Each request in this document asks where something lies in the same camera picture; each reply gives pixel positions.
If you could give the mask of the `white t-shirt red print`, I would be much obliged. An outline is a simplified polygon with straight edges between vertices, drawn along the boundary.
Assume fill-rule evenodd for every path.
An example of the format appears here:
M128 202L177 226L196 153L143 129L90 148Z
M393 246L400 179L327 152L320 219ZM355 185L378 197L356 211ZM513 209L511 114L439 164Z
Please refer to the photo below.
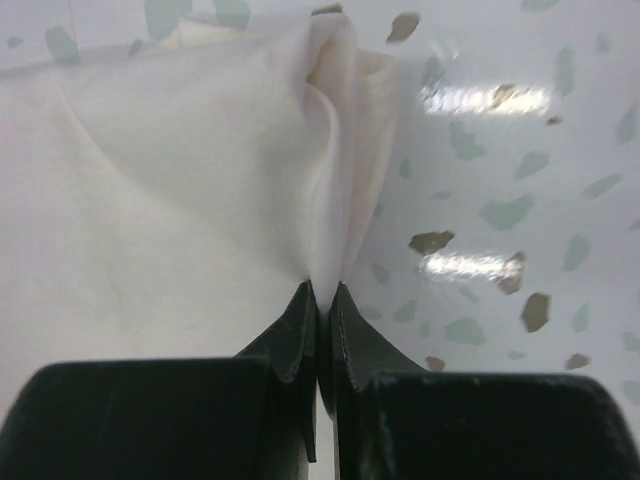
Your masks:
M1 391L58 361L224 355L298 285L327 311L391 157L399 68L322 14L182 20L1 81Z

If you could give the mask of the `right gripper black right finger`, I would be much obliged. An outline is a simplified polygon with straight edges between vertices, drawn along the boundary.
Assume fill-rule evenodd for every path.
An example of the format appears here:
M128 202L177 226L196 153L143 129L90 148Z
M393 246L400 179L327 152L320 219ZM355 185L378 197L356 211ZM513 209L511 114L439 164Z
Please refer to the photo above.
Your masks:
M319 385L332 421L337 479L398 477L376 379L425 372L367 322L341 283L319 324Z

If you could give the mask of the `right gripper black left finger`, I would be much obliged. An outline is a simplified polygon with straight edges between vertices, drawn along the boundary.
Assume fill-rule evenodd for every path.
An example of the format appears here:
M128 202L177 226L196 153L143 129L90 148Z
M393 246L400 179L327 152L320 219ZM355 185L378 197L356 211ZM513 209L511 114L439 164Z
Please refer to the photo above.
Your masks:
M312 286L303 282L283 314L236 355L268 362L275 382L275 408L293 421L293 431L308 463L317 461L317 324Z

